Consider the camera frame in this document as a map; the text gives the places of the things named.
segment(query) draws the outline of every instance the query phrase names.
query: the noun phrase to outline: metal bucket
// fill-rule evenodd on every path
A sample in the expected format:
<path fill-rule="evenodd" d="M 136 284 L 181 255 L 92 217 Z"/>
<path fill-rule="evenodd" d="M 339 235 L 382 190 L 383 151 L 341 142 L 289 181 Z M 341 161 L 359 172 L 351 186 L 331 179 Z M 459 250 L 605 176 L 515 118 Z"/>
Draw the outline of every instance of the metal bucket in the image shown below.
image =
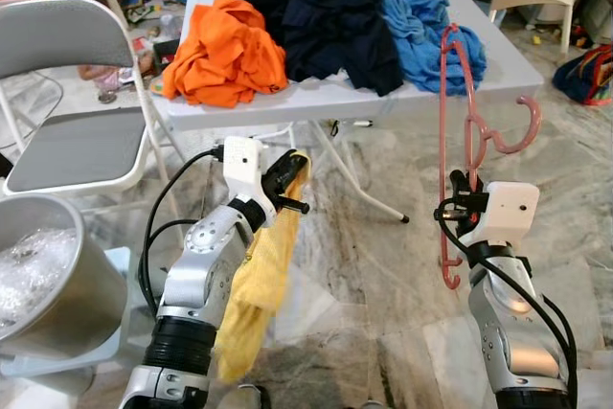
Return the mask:
<path fill-rule="evenodd" d="M 0 353 L 66 358 L 90 352 L 121 323 L 125 280 L 67 201 L 43 194 L 0 200 L 0 250 L 40 228 L 76 229 L 77 247 L 53 291 L 16 324 L 0 329 Z"/>

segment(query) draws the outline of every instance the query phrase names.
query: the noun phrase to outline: bag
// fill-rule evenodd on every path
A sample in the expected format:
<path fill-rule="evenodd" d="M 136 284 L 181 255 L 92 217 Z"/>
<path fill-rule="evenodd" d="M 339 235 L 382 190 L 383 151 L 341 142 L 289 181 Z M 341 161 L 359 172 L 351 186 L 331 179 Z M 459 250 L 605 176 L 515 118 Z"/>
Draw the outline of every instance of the bag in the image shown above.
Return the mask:
<path fill-rule="evenodd" d="M 563 64 L 554 74 L 554 86 L 570 99 L 585 105 L 611 102 L 613 75 L 611 45 L 602 45 Z"/>

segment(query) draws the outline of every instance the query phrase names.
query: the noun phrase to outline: pink hanger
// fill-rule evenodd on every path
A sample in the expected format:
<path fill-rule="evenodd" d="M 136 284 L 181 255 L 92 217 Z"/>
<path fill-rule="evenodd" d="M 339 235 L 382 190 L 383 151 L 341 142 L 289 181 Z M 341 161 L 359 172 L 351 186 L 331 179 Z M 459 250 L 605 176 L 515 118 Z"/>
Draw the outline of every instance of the pink hanger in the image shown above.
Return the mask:
<path fill-rule="evenodd" d="M 464 123 L 464 143 L 465 143 L 465 169 L 468 171 L 468 181 L 470 188 L 473 191 L 477 189 L 477 169 L 483 163 L 486 157 L 488 141 L 491 139 L 494 143 L 494 148 L 505 154 L 515 153 L 526 148 L 533 140 L 538 130 L 540 129 L 542 116 L 540 106 L 533 99 L 527 96 L 522 96 L 517 99 L 518 104 L 528 106 L 530 109 L 530 126 L 528 132 L 519 143 L 512 146 L 507 146 L 502 139 L 502 135 L 495 130 L 489 129 L 486 121 L 477 113 L 477 103 L 475 101 L 475 89 L 472 81 L 472 74 L 468 65 L 468 59 L 462 42 L 453 40 L 447 46 L 447 38 L 450 33 L 458 32 L 458 26 L 455 23 L 447 26 L 443 32 L 441 40 L 441 94 L 440 94 L 440 118 L 439 118 L 439 199 L 445 200 L 444 184 L 445 184 L 445 112 L 446 112 L 446 73 L 447 73 L 447 53 L 455 50 L 460 59 L 462 69 L 464 71 L 464 80 L 466 92 L 468 94 L 468 115 L 466 115 Z M 477 148 L 476 156 L 473 155 L 472 149 L 472 124 L 476 124 L 479 128 L 479 147 Z M 441 269 L 443 271 L 443 279 L 449 289 L 455 289 L 460 284 L 460 277 L 454 275 L 451 278 L 449 267 L 456 267 L 462 263 L 462 259 L 450 259 L 447 251 L 447 238 L 441 232 Z"/>

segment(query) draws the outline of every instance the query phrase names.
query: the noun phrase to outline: folding chair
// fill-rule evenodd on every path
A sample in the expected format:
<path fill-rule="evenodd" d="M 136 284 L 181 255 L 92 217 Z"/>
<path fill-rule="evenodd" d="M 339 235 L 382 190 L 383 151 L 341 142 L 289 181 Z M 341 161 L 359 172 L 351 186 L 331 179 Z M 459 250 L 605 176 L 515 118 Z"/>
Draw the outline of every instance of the folding chair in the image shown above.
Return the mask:
<path fill-rule="evenodd" d="M 143 177 L 150 148 L 163 183 L 169 181 L 155 122 L 169 138 L 169 146 L 185 158 L 151 103 L 131 40 L 111 10 L 94 0 L 19 2 L 0 9 L 0 31 L 0 79 L 67 65 L 131 67 L 140 103 L 140 107 L 49 117 L 26 145 L 0 89 L 0 106 L 22 150 L 4 183 L 5 195 L 121 192 Z M 173 196 L 169 202 L 178 218 Z M 112 208 L 134 207 L 120 204 Z"/>

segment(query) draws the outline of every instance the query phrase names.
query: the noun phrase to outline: gray chair seat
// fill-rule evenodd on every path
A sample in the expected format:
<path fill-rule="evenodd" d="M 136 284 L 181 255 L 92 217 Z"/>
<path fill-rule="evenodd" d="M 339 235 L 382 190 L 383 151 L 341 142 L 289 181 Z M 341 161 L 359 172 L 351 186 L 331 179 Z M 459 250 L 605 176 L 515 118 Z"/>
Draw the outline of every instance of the gray chair seat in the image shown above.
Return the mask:
<path fill-rule="evenodd" d="M 13 193 L 119 179 L 135 165 L 145 132 L 140 107 L 47 119 L 12 170 Z"/>

